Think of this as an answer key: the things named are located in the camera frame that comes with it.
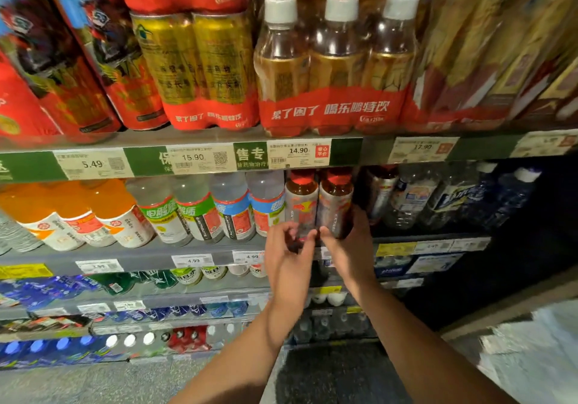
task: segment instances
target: forearm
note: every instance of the forearm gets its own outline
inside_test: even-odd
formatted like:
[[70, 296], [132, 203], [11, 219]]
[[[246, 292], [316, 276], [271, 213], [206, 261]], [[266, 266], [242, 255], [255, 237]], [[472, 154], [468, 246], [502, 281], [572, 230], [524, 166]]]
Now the forearm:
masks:
[[516, 402], [379, 283], [367, 284], [357, 296], [415, 403]]
[[272, 299], [170, 404], [258, 404], [279, 350], [297, 319]]

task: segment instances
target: qr code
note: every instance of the qr code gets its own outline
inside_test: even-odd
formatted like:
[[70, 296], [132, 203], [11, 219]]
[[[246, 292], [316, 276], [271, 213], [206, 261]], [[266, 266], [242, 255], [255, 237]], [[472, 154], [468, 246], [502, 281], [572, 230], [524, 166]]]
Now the qr code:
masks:
[[227, 152], [214, 152], [215, 165], [227, 165]]
[[124, 161], [122, 158], [108, 158], [109, 165], [113, 170], [124, 170]]

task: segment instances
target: hand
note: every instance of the hand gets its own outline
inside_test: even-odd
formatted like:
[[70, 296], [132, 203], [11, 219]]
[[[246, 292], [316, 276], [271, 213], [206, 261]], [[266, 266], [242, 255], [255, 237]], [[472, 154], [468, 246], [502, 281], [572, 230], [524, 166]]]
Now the hand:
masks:
[[353, 229], [345, 240], [336, 240], [328, 228], [319, 228], [321, 239], [329, 249], [333, 264], [353, 297], [359, 302], [363, 287], [377, 283], [373, 270], [373, 241], [367, 215], [353, 205]]
[[273, 292], [273, 301], [296, 322], [305, 306], [311, 279], [311, 264], [315, 250], [314, 229], [307, 234], [303, 249], [296, 254], [287, 248], [288, 240], [295, 240], [299, 224], [286, 221], [271, 226], [265, 243], [265, 271]]

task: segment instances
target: person's right arm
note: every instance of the person's right arm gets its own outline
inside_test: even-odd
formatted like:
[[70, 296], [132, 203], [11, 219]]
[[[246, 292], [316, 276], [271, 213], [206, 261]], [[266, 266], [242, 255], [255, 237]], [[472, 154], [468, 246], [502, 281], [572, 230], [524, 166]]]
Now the person's right arm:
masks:
[[365, 213], [355, 206], [343, 241], [327, 228], [321, 238], [351, 295], [369, 319], [415, 403], [514, 404], [516, 401], [416, 318], [379, 284]]

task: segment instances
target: yellow price tag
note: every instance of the yellow price tag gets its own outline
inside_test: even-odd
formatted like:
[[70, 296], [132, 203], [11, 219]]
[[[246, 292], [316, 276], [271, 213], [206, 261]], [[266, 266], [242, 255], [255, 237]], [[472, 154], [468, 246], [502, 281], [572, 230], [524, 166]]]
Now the yellow price tag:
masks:
[[387, 243], [384, 245], [379, 245], [378, 252], [375, 254], [375, 256], [387, 257], [396, 255], [411, 255], [416, 246], [417, 241], [414, 241], [413, 243]]
[[348, 314], [361, 313], [361, 312], [363, 312], [363, 310], [361, 309], [361, 307], [359, 305], [355, 305], [353, 307], [347, 307], [347, 313]]
[[331, 294], [340, 292], [341, 292], [341, 285], [334, 285], [332, 287], [319, 287], [315, 291], [315, 294]]
[[38, 278], [54, 276], [45, 264], [7, 265], [0, 268], [0, 277], [4, 279]]

